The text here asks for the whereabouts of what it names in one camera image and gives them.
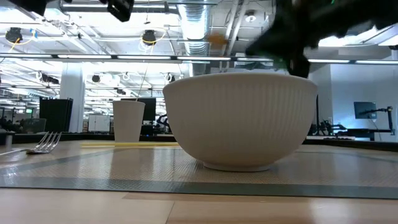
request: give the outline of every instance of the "bowl rim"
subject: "bowl rim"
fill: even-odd
[[[293,75],[284,75],[284,74],[279,74],[279,73],[266,73],[266,72],[226,72],[226,73],[212,73],[212,74],[206,74],[206,75],[198,75],[198,76],[194,76],[194,77],[188,77],[188,78],[183,78],[183,79],[179,79],[179,80],[175,80],[172,83],[167,84],[166,86],[164,86],[165,90],[166,88],[168,88],[168,86],[174,86],[176,84],[181,84],[183,82],[191,82],[193,80],[198,80],[198,79],[206,79],[206,78],[210,78],[210,77],[223,77],[225,76],[225,78],[227,78],[227,76],[269,76],[269,77],[277,77],[280,79],[289,79],[289,80],[298,80],[300,82],[307,82],[308,84],[311,84],[313,86],[317,86],[313,81],[307,79],[307,78],[302,78],[302,77],[296,77]]]

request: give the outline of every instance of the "yellow straw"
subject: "yellow straw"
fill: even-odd
[[[177,142],[87,142],[80,146],[180,146]]]

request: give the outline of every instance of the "ceiling light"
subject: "ceiling light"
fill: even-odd
[[[63,7],[107,7],[105,4],[62,4]]]
[[[238,58],[238,61],[245,61],[245,62],[271,62],[272,59],[269,58]]]
[[[309,59],[312,63],[349,63],[349,60]]]
[[[358,64],[371,64],[371,65],[398,65],[398,61],[388,61],[388,60],[357,60]]]
[[[149,5],[149,4],[135,4],[134,8],[154,8],[157,9],[159,8],[158,5]],[[176,6],[169,6],[169,9],[176,9]]]
[[[0,54],[0,57],[14,57],[14,58],[52,58],[51,55],[42,54]]]
[[[170,60],[170,56],[129,56],[129,55],[120,55],[118,56],[118,59],[136,59],[136,60],[147,60],[147,59],[152,59],[152,60]]]
[[[26,109],[25,106],[4,106],[4,109]]]
[[[23,89],[42,89],[46,88],[46,86],[10,86],[12,88],[23,88]]]
[[[177,60],[231,60],[230,57],[192,57],[192,56],[187,56],[187,57],[177,57]]]
[[[398,35],[391,37],[390,39],[379,44],[379,46],[395,46],[395,45],[398,45]]]
[[[110,55],[58,55],[58,58],[111,59]]]

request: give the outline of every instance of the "black partition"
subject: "black partition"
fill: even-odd
[[[45,131],[69,131],[73,99],[40,99],[39,118],[46,119]]]

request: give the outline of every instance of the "fork tines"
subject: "fork tines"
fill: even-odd
[[[46,133],[33,150],[29,150],[28,154],[47,154],[55,149],[61,139],[62,133]]]

